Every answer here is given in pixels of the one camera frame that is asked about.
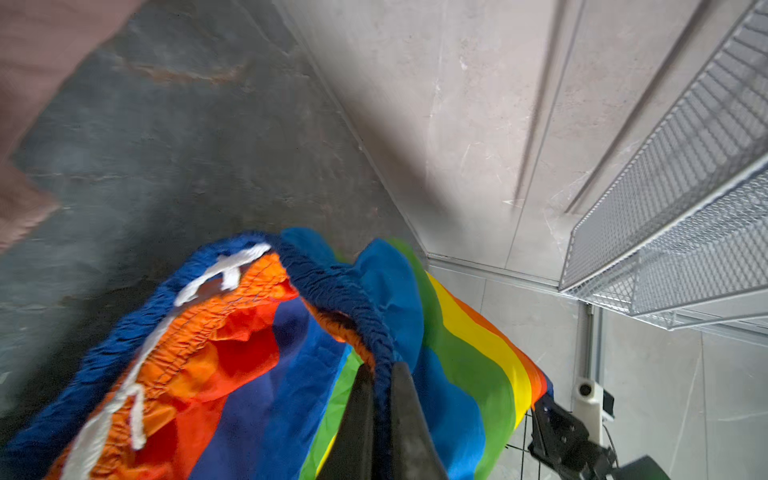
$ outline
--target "stone surface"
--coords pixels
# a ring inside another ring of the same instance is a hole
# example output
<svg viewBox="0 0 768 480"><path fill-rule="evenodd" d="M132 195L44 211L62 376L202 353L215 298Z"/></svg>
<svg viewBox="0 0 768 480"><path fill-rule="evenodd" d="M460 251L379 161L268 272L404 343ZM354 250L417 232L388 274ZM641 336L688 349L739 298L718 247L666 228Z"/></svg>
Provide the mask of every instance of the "stone surface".
<svg viewBox="0 0 768 480"><path fill-rule="evenodd" d="M709 478L765 478L768 348L703 336Z"/></svg>
<svg viewBox="0 0 768 480"><path fill-rule="evenodd" d="M278 3L425 248L503 267L557 2Z"/></svg>
<svg viewBox="0 0 768 480"><path fill-rule="evenodd" d="M15 164L62 208L0 257L2 442L201 244L318 230L353 259L415 240L269 2L146 4Z"/></svg>
<svg viewBox="0 0 768 480"><path fill-rule="evenodd" d="M671 478L706 478L701 332L668 332L608 311L604 322L603 387L616 399L607 427L620 464L650 455Z"/></svg>

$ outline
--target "gray tile floor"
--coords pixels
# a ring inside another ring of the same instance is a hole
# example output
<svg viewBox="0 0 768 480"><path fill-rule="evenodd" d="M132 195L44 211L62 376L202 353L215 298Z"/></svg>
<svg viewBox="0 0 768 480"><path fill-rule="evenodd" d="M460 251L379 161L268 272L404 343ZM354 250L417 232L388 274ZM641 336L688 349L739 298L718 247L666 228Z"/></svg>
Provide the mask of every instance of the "gray tile floor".
<svg viewBox="0 0 768 480"><path fill-rule="evenodd" d="M564 406L581 333L575 302L431 267L550 376ZM696 330L667 332L607 313L604 387L616 399L607 427L621 464L650 455L673 480L757 480L768 472L768 348ZM558 478L523 452L530 423L503 451L493 480Z"/></svg>

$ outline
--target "blue fabric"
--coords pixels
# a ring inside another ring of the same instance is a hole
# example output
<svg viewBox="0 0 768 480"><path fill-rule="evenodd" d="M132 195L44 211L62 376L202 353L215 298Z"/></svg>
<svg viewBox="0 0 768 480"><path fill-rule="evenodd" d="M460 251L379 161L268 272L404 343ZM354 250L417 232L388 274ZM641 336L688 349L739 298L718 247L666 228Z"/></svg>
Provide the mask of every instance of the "blue fabric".
<svg viewBox="0 0 768 480"><path fill-rule="evenodd" d="M389 391L392 386L394 345L382 314L362 287L359 273L339 263L323 238L312 230L293 228L267 241L280 255L291 283L320 310L341 312L354 323L366 348L376 359L373 395L376 401L376 451L374 469L391 478L392 447L389 437Z"/></svg>
<svg viewBox="0 0 768 480"><path fill-rule="evenodd" d="M554 398L554 385L552 385L552 381L549 379L546 373L544 374L544 378L547 379L547 394Z"/></svg>
<svg viewBox="0 0 768 480"><path fill-rule="evenodd" d="M294 367L293 360L305 346L313 324L315 319L299 298L277 307L272 325L280 349L277 365L229 395L216 433L189 480L240 480L253 476L278 389Z"/></svg>
<svg viewBox="0 0 768 480"><path fill-rule="evenodd" d="M472 480L485 450L485 430L477 402L445 377L442 364L424 348L413 372L435 450L451 480Z"/></svg>
<svg viewBox="0 0 768 480"><path fill-rule="evenodd" d="M349 350L317 322L310 323L306 343L277 391L250 478L298 478Z"/></svg>
<svg viewBox="0 0 768 480"><path fill-rule="evenodd" d="M171 311L179 291L215 264L219 255L232 255L263 241L263 234L246 232L195 252L154 291L144 306L120 319L107 339L88 351L61 395L6 445L2 455L4 466L13 470L16 478L44 476L131 362L144 339Z"/></svg>
<svg viewBox="0 0 768 480"><path fill-rule="evenodd" d="M353 269L389 329L395 360L408 363L413 372L424 337L424 311L410 263L389 243L374 240Z"/></svg>

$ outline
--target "green fabric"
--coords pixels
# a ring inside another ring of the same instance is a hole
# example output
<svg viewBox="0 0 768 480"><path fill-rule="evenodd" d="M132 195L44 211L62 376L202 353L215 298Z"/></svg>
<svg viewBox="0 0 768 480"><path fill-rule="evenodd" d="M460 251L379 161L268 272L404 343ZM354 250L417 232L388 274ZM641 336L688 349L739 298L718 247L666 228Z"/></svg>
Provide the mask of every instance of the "green fabric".
<svg viewBox="0 0 768 480"><path fill-rule="evenodd" d="M352 385L355 382L357 369L362 365L360 356L351 351L346 358L344 367L342 367L339 378L333 386L330 400L326 408L326 414L320 421L320 426L315 433L315 439L312 441L310 452L304 459L304 465L299 473L300 480L313 480L317 475L317 467L326 454L328 444L333 436L339 431L341 417L344 415L346 402L349 400L349 394L352 392Z"/></svg>
<svg viewBox="0 0 768 480"><path fill-rule="evenodd" d="M353 263L349 261L346 255L341 253L341 250L333 249L333 256L336 258L336 261L339 263Z"/></svg>
<svg viewBox="0 0 768 480"><path fill-rule="evenodd" d="M475 399L480 408L485 450L475 478L485 479L515 430L515 397L511 388L499 388L508 386L509 379L499 365L445 328L435 288L408 244L397 239L387 242L409 261L415 274L424 310L423 346L437 355L448 381Z"/></svg>

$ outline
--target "yellow stripe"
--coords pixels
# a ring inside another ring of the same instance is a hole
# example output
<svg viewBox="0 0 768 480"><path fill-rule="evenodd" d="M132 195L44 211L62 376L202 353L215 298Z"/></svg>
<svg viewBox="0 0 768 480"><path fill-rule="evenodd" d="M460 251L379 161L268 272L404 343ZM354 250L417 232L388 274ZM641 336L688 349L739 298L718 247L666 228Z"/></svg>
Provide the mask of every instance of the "yellow stripe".
<svg viewBox="0 0 768 480"><path fill-rule="evenodd" d="M531 380L528 378L528 372L503 339L475 323L453 301L451 294L432 275L429 273L427 275L432 286L435 287L445 328L497 363L509 378L512 391L515 393L515 428L517 428L525 413L531 408Z"/></svg>
<svg viewBox="0 0 768 480"><path fill-rule="evenodd" d="M326 452L323 454L323 457L320 459L320 464L317 466L317 472L315 472L315 476L320 475L320 470L323 469L323 465L326 464L326 460L328 459L328 454L331 453L331 449L333 448L333 443L336 441L336 435L333 436L330 442L328 442L328 448L326 449Z"/></svg>

